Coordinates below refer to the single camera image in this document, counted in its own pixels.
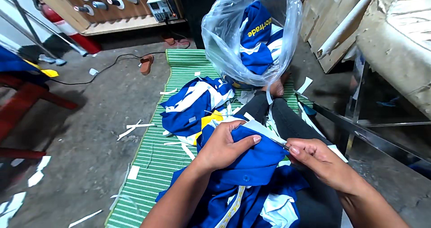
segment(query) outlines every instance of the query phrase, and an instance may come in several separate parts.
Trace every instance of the plastic bag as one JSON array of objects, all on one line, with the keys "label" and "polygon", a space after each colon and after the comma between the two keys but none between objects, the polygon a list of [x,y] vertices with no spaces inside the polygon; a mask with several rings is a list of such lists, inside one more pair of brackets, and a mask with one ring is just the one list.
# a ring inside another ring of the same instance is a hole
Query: plastic bag
[{"label": "plastic bag", "polygon": [[302,21],[300,0],[260,0],[272,16],[272,23],[283,27],[280,57],[262,75],[249,71],[240,58],[240,25],[244,10],[257,0],[216,0],[202,19],[202,38],[207,59],[225,79],[253,86],[264,86],[278,79],[294,54]]}]

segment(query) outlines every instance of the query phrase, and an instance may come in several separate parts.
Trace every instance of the green striped mat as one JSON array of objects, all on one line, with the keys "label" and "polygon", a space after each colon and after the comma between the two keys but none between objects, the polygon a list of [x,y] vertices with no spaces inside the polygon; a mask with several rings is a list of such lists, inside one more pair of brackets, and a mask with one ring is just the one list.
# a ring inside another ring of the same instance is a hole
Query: green striped mat
[{"label": "green striped mat", "polygon": [[[171,76],[165,86],[165,91],[178,90],[187,82],[196,78],[195,72],[212,79],[219,77],[212,64],[206,59],[205,51],[201,49],[167,49],[166,57],[171,66]],[[293,80],[289,79],[284,85],[284,99],[296,113],[298,104],[293,92]],[[175,93],[162,95],[160,102],[168,100]],[[235,92],[235,97],[241,95],[241,90]],[[232,109],[240,107],[237,100],[231,99]],[[114,209],[106,219],[105,226],[112,228],[139,227],[145,216],[155,204],[154,200],[160,191],[169,187],[172,173],[187,166],[190,157],[181,145],[165,146],[167,142],[179,142],[176,137],[164,137],[162,117],[159,115],[164,109],[158,105],[153,115],[151,126],[145,132],[141,144],[132,161],[132,165],[139,166],[136,180],[127,179],[120,189],[120,198]],[[189,147],[197,155],[196,147]]]}]

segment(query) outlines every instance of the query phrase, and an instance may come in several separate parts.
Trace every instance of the power cord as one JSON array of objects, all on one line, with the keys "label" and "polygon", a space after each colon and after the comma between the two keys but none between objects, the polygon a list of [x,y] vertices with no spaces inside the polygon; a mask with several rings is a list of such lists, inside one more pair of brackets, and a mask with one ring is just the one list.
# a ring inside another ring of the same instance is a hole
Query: power cord
[{"label": "power cord", "polygon": [[[179,34],[179,33],[176,33],[176,32],[174,32],[174,31],[172,31],[172,30],[171,30],[171,28],[169,27],[168,19],[167,19],[167,18],[165,18],[165,23],[166,23],[166,27],[168,28],[168,30],[169,30],[172,34],[178,35],[178,36],[180,36],[180,37],[182,37],[183,39],[185,39],[185,40],[186,40],[186,42],[188,43],[188,45],[187,45],[187,47],[185,47],[185,48],[183,48],[183,49],[188,49],[188,48],[190,47],[190,44],[191,44],[191,43],[190,43],[190,41],[189,41],[185,36],[183,36],[183,35],[181,35],[181,34]],[[57,83],[60,83],[60,84],[63,84],[63,85],[68,85],[68,86],[73,86],[73,85],[85,85],[85,84],[92,83],[92,82],[95,80],[95,78],[96,78],[98,75],[100,75],[103,71],[106,71],[106,70],[108,70],[109,68],[111,68],[112,66],[114,66],[114,65],[118,62],[118,59],[119,59],[121,56],[126,56],[126,55],[131,55],[131,56],[133,56],[133,57],[131,57],[131,58],[125,58],[125,60],[126,60],[126,59],[140,59],[140,58],[145,57],[145,56],[150,55],[150,54],[164,54],[164,53],[165,53],[164,51],[163,51],[163,52],[152,52],[152,53],[145,54],[145,55],[143,55],[143,56],[141,56],[141,57],[136,56],[136,55],[134,55],[134,54],[121,54],[121,55],[117,56],[117,58],[115,59],[114,63],[112,63],[112,65],[110,65],[110,66],[108,66],[108,67],[104,68],[103,70],[101,70],[99,73],[97,73],[96,75],[94,75],[94,76],[93,76],[93,78],[92,78],[90,81],[88,81],[88,82],[81,82],[81,83],[66,83],[66,82],[61,82],[61,81],[58,81],[58,80],[55,80],[55,79],[52,79],[52,78],[51,78],[51,81],[54,81],[54,82],[57,82]]]},{"label": "power cord", "polygon": [[[149,53],[149,54],[164,54],[164,53],[165,53],[165,52],[152,52],[152,53]],[[133,57],[131,57],[131,58],[125,58],[125,60],[126,60],[126,59],[140,59],[140,58],[142,58],[142,57],[136,56],[136,55],[134,55],[134,54],[121,54],[121,55],[117,56],[117,58],[115,59],[115,61],[114,61],[114,63],[113,63],[112,65],[110,65],[110,66],[108,66],[108,67],[104,68],[103,70],[101,70],[99,73],[97,73],[96,75],[94,75],[94,76],[93,76],[93,78],[92,78],[90,81],[88,81],[88,82],[82,82],[82,83],[66,83],[66,82],[57,81],[57,80],[52,79],[52,78],[51,78],[51,81],[55,81],[55,82],[58,82],[58,83],[60,83],[60,84],[63,84],[63,85],[69,85],[69,86],[72,86],[72,85],[85,85],[85,84],[92,83],[92,82],[94,81],[94,79],[95,79],[98,75],[100,75],[103,71],[106,71],[106,70],[108,70],[109,68],[111,68],[112,66],[114,66],[114,65],[118,62],[118,59],[119,59],[121,56],[126,56],[126,55],[132,55]]]}]

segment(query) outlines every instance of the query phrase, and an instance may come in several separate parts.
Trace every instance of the red chair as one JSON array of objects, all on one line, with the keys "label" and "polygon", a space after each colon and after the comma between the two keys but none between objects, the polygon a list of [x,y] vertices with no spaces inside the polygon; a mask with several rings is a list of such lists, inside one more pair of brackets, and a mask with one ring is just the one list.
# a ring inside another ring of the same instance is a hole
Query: red chair
[{"label": "red chair", "polygon": [[[14,96],[0,107],[0,143],[39,99],[47,100],[60,107],[71,110],[78,107],[76,103],[50,93],[49,90],[44,87],[25,82],[4,73],[0,73],[0,85],[8,86],[16,90]],[[39,159],[44,155],[46,155],[46,152],[0,147],[0,157]]]}]

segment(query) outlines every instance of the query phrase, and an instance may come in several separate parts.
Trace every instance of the blue cloth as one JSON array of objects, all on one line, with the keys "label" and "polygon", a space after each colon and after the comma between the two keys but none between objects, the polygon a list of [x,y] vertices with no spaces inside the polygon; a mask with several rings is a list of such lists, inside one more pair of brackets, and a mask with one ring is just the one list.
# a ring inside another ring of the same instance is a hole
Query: blue cloth
[{"label": "blue cloth", "polygon": [[[214,127],[207,125],[202,135],[197,139],[197,151],[205,145],[214,131]],[[254,134],[259,134],[246,127],[239,126],[231,132],[234,142]],[[266,136],[238,159],[222,170],[212,173],[207,189],[193,214],[188,227],[215,227],[234,202],[227,204],[229,197],[238,193],[238,186],[251,186],[245,189],[241,205],[230,219],[227,227],[250,228],[256,218],[260,216],[268,194],[287,194],[296,198],[292,192],[308,187],[302,176],[290,166],[277,168],[278,163],[288,155],[277,143]],[[174,172],[171,186],[185,168]],[[156,202],[166,193],[162,191]]]},{"label": "blue cloth", "polygon": [[0,71],[39,71],[18,55],[0,46]]},{"label": "blue cloth", "polygon": [[[187,84],[185,84],[181,90],[171,96],[167,101],[160,103],[160,105],[164,108],[167,106],[176,106],[178,103],[183,100],[187,95],[191,94],[191,92],[187,93],[188,88],[195,86],[197,82],[203,81],[212,86],[218,93],[221,95],[228,94],[230,90],[234,91],[233,87],[229,84],[220,83],[221,79],[216,78],[212,80],[208,76],[206,77],[197,77],[194,80],[191,80]],[[178,135],[178,136],[191,136],[201,131],[201,118],[211,115],[204,110],[213,112],[215,108],[211,106],[211,94],[207,90],[203,93],[190,107],[181,112],[163,112],[160,115],[162,116],[162,126],[165,130]]]},{"label": "blue cloth", "polygon": [[283,37],[283,29],[276,31],[272,27],[271,14],[260,1],[253,2],[245,9],[240,27],[243,30],[240,56],[243,65],[257,75],[262,75],[274,62],[271,53],[281,50],[280,47],[268,48],[272,42]]}]

